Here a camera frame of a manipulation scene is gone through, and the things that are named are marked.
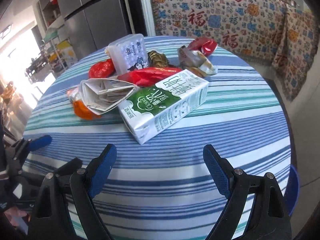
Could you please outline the person's left hand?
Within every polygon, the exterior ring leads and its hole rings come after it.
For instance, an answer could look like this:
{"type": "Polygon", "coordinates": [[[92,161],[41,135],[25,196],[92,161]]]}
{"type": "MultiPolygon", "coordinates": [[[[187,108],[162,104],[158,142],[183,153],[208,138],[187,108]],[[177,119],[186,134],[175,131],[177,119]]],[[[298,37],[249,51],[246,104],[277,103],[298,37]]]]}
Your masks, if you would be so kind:
{"type": "Polygon", "coordinates": [[[7,209],[4,212],[4,214],[7,217],[10,224],[13,225],[14,227],[19,226],[19,222],[18,222],[17,218],[23,218],[23,217],[28,216],[27,212],[18,209],[16,206],[7,209]]]}

